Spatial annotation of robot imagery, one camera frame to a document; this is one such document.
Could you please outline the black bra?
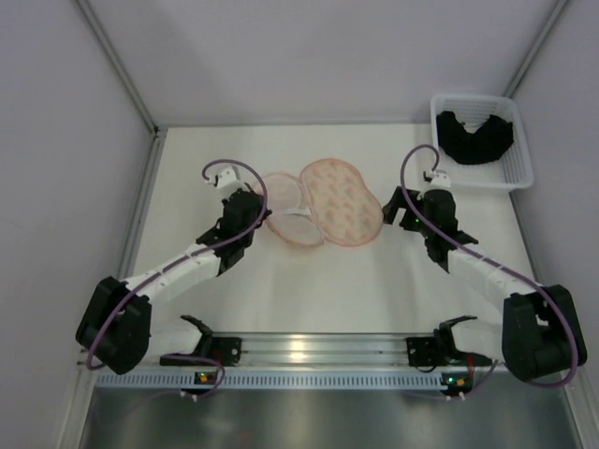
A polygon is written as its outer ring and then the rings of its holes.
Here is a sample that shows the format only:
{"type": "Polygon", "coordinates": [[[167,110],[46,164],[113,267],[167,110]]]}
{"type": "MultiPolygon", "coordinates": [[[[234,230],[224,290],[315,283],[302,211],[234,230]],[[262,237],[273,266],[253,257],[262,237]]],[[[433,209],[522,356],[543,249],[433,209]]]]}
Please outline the black bra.
{"type": "Polygon", "coordinates": [[[514,125],[490,115],[473,133],[458,122],[453,111],[436,116],[439,147],[456,163],[465,166],[493,163],[514,144],[514,125]]]}

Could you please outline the peach floral mesh laundry bag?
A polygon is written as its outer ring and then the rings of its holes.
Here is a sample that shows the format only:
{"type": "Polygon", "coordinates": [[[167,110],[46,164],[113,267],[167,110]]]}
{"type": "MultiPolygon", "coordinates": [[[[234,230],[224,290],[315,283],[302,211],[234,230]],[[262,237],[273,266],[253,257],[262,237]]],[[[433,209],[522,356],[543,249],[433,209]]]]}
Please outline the peach floral mesh laundry bag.
{"type": "Polygon", "coordinates": [[[343,160],[317,160],[298,176],[269,173],[263,182],[271,210],[267,226],[287,243],[359,247],[382,229],[382,206],[358,169],[343,160]]]}

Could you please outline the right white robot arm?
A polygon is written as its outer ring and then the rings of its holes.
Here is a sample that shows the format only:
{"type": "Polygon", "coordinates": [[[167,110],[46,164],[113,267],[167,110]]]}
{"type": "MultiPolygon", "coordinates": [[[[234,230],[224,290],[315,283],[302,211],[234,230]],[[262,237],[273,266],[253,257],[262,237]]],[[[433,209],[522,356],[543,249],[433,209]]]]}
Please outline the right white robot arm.
{"type": "Polygon", "coordinates": [[[447,190],[421,193],[397,187],[383,207],[384,222],[422,236],[430,260],[461,279],[497,311],[495,318],[467,314],[433,331],[437,353],[449,363],[478,355],[504,364],[524,383],[566,371],[573,377],[588,352],[570,291],[544,286],[488,257],[459,229],[447,190]]]}

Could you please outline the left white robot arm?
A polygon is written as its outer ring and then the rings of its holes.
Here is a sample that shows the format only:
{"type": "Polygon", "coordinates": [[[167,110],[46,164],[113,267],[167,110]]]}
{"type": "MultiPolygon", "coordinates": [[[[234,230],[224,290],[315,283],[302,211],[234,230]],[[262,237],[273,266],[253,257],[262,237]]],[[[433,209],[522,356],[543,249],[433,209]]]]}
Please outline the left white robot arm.
{"type": "Polygon", "coordinates": [[[238,188],[223,201],[223,215],[182,254],[142,275],[101,280],[76,331],[89,370],[108,368],[122,375],[157,357],[164,363],[211,364],[213,333],[200,319],[184,314],[161,327],[154,310],[235,266],[270,215],[268,194],[238,188]]]}

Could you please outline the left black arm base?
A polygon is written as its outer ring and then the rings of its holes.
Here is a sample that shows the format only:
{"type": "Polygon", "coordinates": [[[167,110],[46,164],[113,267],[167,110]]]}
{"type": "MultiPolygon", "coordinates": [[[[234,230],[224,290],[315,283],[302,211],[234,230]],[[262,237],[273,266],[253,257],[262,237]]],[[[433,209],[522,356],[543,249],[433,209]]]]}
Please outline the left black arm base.
{"type": "Polygon", "coordinates": [[[231,367],[241,359],[242,338],[203,336],[191,354],[163,355],[160,366],[209,366],[209,360],[231,367]]]}

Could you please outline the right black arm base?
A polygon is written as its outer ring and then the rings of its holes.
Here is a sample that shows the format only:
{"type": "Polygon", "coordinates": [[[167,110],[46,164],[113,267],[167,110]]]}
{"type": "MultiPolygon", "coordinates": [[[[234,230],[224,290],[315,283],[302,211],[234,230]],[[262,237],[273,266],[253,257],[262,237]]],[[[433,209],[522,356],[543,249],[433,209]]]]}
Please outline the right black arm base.
{"type": "Polygon", "coordinates": [[[449,348],[440,338],[408,337],[405,342],[410,367],[445,367],[452,364],[449,348]]]}

